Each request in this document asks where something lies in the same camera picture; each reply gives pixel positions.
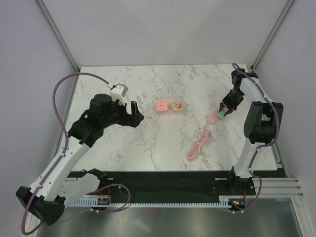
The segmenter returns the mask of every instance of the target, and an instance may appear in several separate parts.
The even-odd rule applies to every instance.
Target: marble surface
[[[187,153],[200,139],[206,117],[232,88],[232,70],[231,65],[83,67],[82,72],[97,74],[113,84],[126,84],[127,103],[136,101],[145,119],[137,128],[107,128],[73,170],[230,170],[245,143],[247,100],[237,111],[209,126],[212,138],[196,161],[187,161]],[[98,93],[109,94],[109,89],[98,79],[79,77],[67,130]],[[163,98],[181,99],[184,112],[158,115],[156,100]],[[261,150],[255,169],[277,169],[270,148]]]

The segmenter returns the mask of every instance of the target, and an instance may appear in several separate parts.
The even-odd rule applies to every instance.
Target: small box
[[[172,111],[174,111],[174,112],[182,112],[183,111],[183,102],[182,102],[182,100],[174,100],[174,101],[172,101]]]
[[[167,100],[156,100],[156,111],[159,114],[168,112],[168,101]]]

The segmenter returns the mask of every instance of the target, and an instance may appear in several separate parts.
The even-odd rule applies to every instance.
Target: white marble tabletop
[[[196,161],[189,162],[187,153],[200,139],[207,116],[233,87],[232,70],[231,65],[83,67],[81,72],[126,84],[127,103],[136,101],[145,119],[137,128],[112,125],[105,129],[73,170],[230,170],[245,143],[243,124],[250,107],[246,99],[237,111],[209,126],[212,138]],[[109,94],[109,89],[98,79],[79,77],[67,130],[98,93]],[[156,100],[165,96],[184,101],[184,112],[158,115]],[[270,148],[259,153],[255,169],[277,169]]]

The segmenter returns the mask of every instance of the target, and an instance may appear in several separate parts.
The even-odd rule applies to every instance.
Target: pink cord
[[[196,143],[193,146],[192,150],[188,153],[188,161],[190,162],[195,161],[198,158],[198,156],[201,154],[202,146],[211,139],[212,137],[211,133],[209,132],[209,130],[206,129],[209,124],[210,123],[207,122],[207,124],[205,125],[203,129],[203,134],[200,141]]]

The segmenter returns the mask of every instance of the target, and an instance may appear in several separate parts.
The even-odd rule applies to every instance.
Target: wall
[[[257,73],[265,91],[284,104],[279,146],[298,177],[316,223],[316,1],[300,0],[270,45]]]
[[[0,8],[0,232],[21,236],[24,208],[15,196],[49,163],[59,124],[52,91],[72,69],[32,0],[3,1]],[[74,80],[61,86],[65,115]]]
[[[252,64],[286,0],[44,0],[81,66]]]

